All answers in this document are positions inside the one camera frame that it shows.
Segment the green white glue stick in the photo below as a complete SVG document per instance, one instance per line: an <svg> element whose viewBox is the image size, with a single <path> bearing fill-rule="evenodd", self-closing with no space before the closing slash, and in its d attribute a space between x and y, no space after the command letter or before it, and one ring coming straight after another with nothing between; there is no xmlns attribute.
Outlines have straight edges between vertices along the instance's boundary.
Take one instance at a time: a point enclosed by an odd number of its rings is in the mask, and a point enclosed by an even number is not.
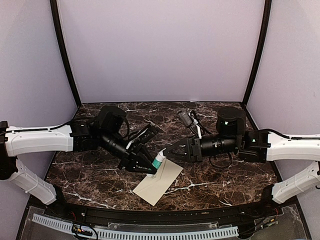
<svg viewBox="0 0 320 240"><path fill-rule="evenodd" d="M158 170L165 159L159 159L158 153L157 153L156 157L154 158L154 160L152 162L152 165L156 168L156 170ZM149 178L153 178L156 174L146 174L146 176Z"/></svg>

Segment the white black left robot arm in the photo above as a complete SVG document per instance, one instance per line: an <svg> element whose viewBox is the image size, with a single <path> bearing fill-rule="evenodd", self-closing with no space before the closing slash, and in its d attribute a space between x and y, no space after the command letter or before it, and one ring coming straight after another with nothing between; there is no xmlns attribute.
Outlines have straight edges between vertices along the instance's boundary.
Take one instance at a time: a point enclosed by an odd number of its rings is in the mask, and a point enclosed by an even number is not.
<svg viewBox="0 0 320 240"><path fill-rule="evenodd" d="M114 105L105 105L98 115L76 119L58 126L22 128L0 123L0 179L12 182L31 194L60 218L67 218L70 206L64 202L59 187L45 182L18 159L21 154L38 152L85 152L102 148L120 160L119 169L134 173L154 175L158 168L146 148L158 129L147 125L132 135L120 134L123 124L128 124L127 114Z"/></svg>

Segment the cream paper envelope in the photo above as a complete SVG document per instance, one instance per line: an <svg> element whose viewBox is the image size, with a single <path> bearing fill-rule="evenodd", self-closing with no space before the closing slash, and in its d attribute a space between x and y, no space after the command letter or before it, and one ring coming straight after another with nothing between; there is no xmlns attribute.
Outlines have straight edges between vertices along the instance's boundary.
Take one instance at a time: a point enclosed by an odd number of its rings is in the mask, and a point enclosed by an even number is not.
<svg viewBox="0 0 320 240"><path fill-rule="evenodd" d="M166 159L162 162L154 177L146 176L133 189L133 193L154 207L182 170L181 166Z"/></svg>

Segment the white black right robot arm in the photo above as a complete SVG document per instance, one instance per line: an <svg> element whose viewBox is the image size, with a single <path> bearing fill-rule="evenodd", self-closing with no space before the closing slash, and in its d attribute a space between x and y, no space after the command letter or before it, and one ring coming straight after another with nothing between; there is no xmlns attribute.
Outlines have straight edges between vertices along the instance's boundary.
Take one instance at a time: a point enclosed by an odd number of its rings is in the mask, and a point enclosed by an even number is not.
<svg viewBox="0 0 320 240"><path fill-rule="evenodd" d="M307 160L311 164L294 176L263 189L255 213L266 217L275 203L286 200L319 185L320 183L320 136L284 135L273 129L246 130L246 113L235 107L225 106L218 110L217 134L189 136L163 151L167 158L188 163L200 163L204 157L234 153L249 163L265 163L280 160Z"/></svg>

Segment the white glue stick cap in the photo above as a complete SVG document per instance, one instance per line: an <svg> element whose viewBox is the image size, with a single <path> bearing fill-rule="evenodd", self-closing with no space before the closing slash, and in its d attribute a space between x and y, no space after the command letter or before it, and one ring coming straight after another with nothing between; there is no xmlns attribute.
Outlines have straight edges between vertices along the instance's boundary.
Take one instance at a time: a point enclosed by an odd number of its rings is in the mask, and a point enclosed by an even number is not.
<svg viewBox="0 0 320 240"><path fill-rule="evenodd" d="M166 158L166 156L164 155L164 151L166 150L166 148L162 149L161 151L158 152L158 158L163 160Z"/></svg>

